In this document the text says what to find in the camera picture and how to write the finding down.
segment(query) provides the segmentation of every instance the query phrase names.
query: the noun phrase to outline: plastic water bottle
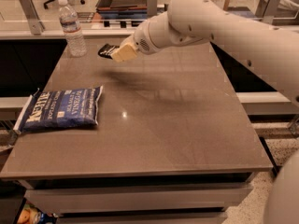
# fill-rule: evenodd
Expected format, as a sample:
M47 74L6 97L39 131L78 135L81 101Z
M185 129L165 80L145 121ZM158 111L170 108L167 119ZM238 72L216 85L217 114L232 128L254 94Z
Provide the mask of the plastic water bottle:
M84 56L87 52L82 29L78 21L77 12L68 4L67 0L58 0L59 21L71 54L75 57Z

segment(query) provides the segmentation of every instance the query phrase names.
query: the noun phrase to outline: table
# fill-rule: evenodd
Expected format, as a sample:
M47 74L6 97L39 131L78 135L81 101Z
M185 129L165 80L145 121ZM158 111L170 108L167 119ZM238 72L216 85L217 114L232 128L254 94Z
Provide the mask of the table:
M121 41L88 39L82 58L66 49L45 88L104 85L99 125L22 135L0 178L22 183L59 223L221 223L272 165L214 50L97 55Z

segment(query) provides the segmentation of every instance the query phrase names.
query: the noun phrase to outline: floor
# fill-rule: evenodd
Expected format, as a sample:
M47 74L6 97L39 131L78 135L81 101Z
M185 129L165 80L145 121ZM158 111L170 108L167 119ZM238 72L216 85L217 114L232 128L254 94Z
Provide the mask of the floor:
M57 4L50 5L49 10L43 8L43 2L46 0L34 0L37 11L42 14L42 20L49 18L50 16L57 16ZM77 11L94 11L94 6L97 0L86 0L85 6L74 2ZM257 7L259 0L231 0L230 7L248 7L253 13ZM21 8L18 0L0 0L0 20L12 19L9 14L13 16L20 16ZM287 126L288 122L252 122L252 125L258 135L262 135L266 138L271 152L277 164L283 165L283 163L291 156L291 154L299 149L299 141L292 138L289 134ZM5 131L0 130L0 146L3 146L7 142L7 134ZM263 207L267 200L269 191L273 185L274 177L271 173L264 172L258 173L252 180L254 190L249 196L237 207L230 207L227 210L228 218L223 224L260 224L262 223Z

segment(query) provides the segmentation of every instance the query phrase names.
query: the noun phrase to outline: blue snack bag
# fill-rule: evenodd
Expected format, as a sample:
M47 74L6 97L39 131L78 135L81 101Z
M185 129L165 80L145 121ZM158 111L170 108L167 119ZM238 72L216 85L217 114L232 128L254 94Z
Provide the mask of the blue snack bag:
M14 130L25 133L97 124L98 100L102 90L103 87L37 92L27 101Z

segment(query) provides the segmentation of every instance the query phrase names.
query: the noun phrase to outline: bottle label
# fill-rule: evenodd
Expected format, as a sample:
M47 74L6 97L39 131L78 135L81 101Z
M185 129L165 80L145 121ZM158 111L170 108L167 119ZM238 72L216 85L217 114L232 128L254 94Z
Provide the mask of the bottle label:
M75 33L81 28L78 20L61 22L61 25L65 33Z

